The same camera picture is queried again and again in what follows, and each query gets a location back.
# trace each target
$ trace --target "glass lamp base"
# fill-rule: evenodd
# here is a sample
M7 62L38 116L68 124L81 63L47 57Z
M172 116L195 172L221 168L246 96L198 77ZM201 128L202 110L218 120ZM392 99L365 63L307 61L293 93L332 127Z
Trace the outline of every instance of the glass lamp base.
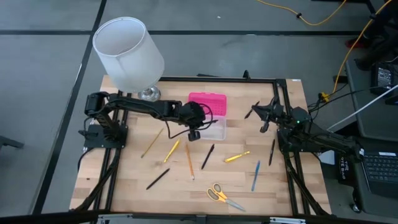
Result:
M144 91L138 93L140 100L157 101L160 99L160 90L156 86L152 86Z

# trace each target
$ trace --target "scissor blade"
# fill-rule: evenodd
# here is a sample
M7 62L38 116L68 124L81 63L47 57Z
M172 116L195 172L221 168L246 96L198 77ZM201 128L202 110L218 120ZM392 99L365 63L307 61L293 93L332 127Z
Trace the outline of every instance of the scissor blade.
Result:
M242 206L240 206L240 205L238 205L237 203L231 201L230 199L225 199L225 202L226 202L228 205L234 206L235 208L239 209L240 211L244 211L244 212L246 211Z

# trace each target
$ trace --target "white lampshade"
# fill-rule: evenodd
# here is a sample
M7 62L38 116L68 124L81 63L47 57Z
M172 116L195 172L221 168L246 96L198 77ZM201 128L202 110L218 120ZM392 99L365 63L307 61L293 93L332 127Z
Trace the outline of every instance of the white lampshade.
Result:
M138 19L120 17L103 24L95 32L93 47L121 91L144 91L163 74L164 59Z

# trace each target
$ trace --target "yellow cable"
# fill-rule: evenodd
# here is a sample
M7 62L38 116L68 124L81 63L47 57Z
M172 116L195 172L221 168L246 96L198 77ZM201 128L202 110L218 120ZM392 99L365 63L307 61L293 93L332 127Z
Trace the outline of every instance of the yellow cable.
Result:
M388 5L391 1L392 1L392 0L388 0L388 2L386 2L384 5L382 5L382 6L380 7L380 9L377 10L376 15L378 15L378 14L384 9L384 7L385 7L386 5ZM349 53L351 53L351 51L352 51L353 48L355 47L356 43L358 43L359 39L362 37L362 35L363 35L364 32L366 31L366 29L367 29L367 28L369 27L369 25L372 23L372 21L373 21L373 20L371 19L371 20L366 24L366 26L363 28L363 30L362 30L362 32L360 33L360 35L358 36L358 38L355 40L355 43L351 46L351 48L350 48L349 51L347 52L346 57L344 58L343 63L341 64L340 69L339 69L339 71L338 71L338 74L337 74L337 77L336 77L336 82L335 82L335 87L333 88L333 92L332 92L332 93L334 93L334 92L336 91L337 82L338 82L338 77L340 76L341 71L343 70L344 63L346 63L346 61L347 61L347 59L348 59Z
M291 8L284 7L284 6L278 6L278 5L275 5L275 4L263 2L263 1L261 1L261 0L256 0L256 1L257 1L257 2L261 2L261 3L263 3L263 4L266 4L266 5L268 5L268 6L277 7L277 8L279 8L279 9L285 9L285 10L288 10L288 11L290 11L290 12L293 12L296 16L298 15L298 13L295 12L295 11L294 11L293 9L291 9ZM321 21L321 22L318 22L318 23L316 23L316 24L313 24L313 23L310 23L310 22L306 21L302 16L300 16L299 18L300 18L301 20L303 20L306 24L310 25L310 26L319 26L319 25L323 24L324 22L328 21L330 18L332 18L332 17L336 14L336 12L339 11L341 7L343 7L343 5L344 5L344 3L345 3L346 1L347 1L347 0L344 0L343 3L341 3L341 5L340 5L332 14L330 14L329 17L327 17L325 20L323 20L323 21Z

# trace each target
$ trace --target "black pen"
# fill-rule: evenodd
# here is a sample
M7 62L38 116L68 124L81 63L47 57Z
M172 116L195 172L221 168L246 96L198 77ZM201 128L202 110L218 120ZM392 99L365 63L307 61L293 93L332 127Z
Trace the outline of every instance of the black pen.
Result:
M209 156L210 156L210 153L213 152L213 149L214 149L214 144L211 146L210 151L209 151L209 153L207 154L206 159L205 159L205 161L203 162L203 165L201 166L201 169L203 169L203 168L205 167L206 162L207 162L207 160L208 160L208 158L209 158Z
M244 117L244 119L248 118L252 112L253 112L253 109L250 109L250 111L247 113L247 115Z
M268 166L271 166L272 156L274 155L275 139L272 141L271 154L269 155Z
M165 170L163 172L163 174L161 174L158 178L156 178L152 183L149 184L149 186L147 187L147 190L150 189L150 187L152 187L160 178L162 178L168 171L170 170L170 168L168 168L167 170Z

